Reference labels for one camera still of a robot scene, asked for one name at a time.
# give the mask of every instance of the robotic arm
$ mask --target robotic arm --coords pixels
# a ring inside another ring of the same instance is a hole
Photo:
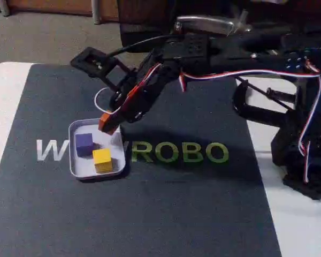
[[[152,107],[163,88],[179,80],[183,91],[192,80],[235,77],[241,84],[232,103],[239,116],[279,127],[272,140],[272,159],[286,166],[284,183],[313,198],[321,198],[321,34],[249,33],[215,38],[208,35],[166,35],[138,69],[130,70],[113,56],[87,48],[71,61],[72,66],[101,78],[115,91],[110,101],[113,112],[102,115],[99,130],[112,134],[122,122],[140,120]],[[106,76],[120,66],[127,74],[114,85]],[[307,79],[295,95],[266,92],[240,75],[270,73],[283,79]],[[252,88],[287,109],[286,113],[250,106],[246,91]],[[294,108],[282,101],[291,102]]]

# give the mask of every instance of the red white blue wire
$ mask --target red white blue wire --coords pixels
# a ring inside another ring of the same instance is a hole
[[[308,160],[307,156],[308,156],[308,150],[306,150],[304,144],[303,144],[303,139],[304,136],[307,132],[307,129],[310,125],[310,122],[312,121],[312,118],[314,116],[315,110],[316,110],[316,106],[319,102],[320,96],[321,96],[321,76],[320,76],[320,70],[317,69],[316,67],[314,67],[309,60],[307,60],[306,62],[306,67],[308,69],[310,69],[311,71],[313,71],[313,74],[308,74],[308,73],[290,73],[290,72],[280,72],[280,71],[274,71],[274,70],[266,70],[266,69],[259,69],[259,70],[243,70],[243,71],[233,71],[233,72],[224,72],[221,74],[210,74],[210,75],[204,75],[201,77],[198,76],[193,76],[187,73],[182,72],[180,77],[179,77],[179,82],[181,85],[181,89],[183,92],[186,91],[186,83],[184,80],[184,77],[186,78],[190,78],[193,80],[210,80],[210,79],[219,79],[219,78],[224,78],[224,77],[229,77],[229,76],[236,76],[236,75],[247,75],[247,74],[254,74],[254,73],[267,73],[267,74],[276,74],[276,75],[284,75],[284,76],[288,76],[288,77],[294,77],[294,78],[317,78],[319,80],[319,90],[318,93],[315,97],[313,106],[310,110],[309,113],[309,117],[307,119],[307,122],[305,124],[305,126],[303,127],[303,130],[301,132],[301,135],[299,137],[299,141],[297,144],[298,150],[300,152],[300,154],[305,157],[306,161]],[[308,167],[309,165],[305,165],[304,168],[304,182],[308,183],[309,179],[308,179]]]

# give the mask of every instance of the yellow cube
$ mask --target yellow cube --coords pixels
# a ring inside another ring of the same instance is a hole
[[[113,167],[111,152],[108,148],[94,150],[93,159],[96,173],[107,173],[112,171]]]

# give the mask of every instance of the purple cube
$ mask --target purple cube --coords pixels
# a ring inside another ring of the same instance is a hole
[[[76,150],[79,157],[92,155],[94,150],[92,134],[75,135]]]

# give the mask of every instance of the white table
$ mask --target white table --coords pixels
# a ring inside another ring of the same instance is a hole
[[[0,160],[32,63],[0,64]],[[281,79],[248,78],[255,86],[288,93],[295,86]],[[284,111],[283,107],[253,92],[249,104]],[[282,184],[285,172],[271,159],[270,142],[278,128],[248,122],[274,227],[283,257],[321,256],[321,201],[313,201]]]

